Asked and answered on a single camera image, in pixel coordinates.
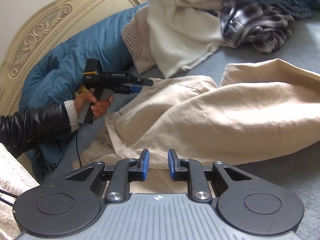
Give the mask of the black leather jacket sleeve forearm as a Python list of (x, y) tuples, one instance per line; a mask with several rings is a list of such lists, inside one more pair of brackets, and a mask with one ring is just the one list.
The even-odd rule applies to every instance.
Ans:
[(73, 100), (1, 116), (1, 144), (15, 158), (79, 128)]

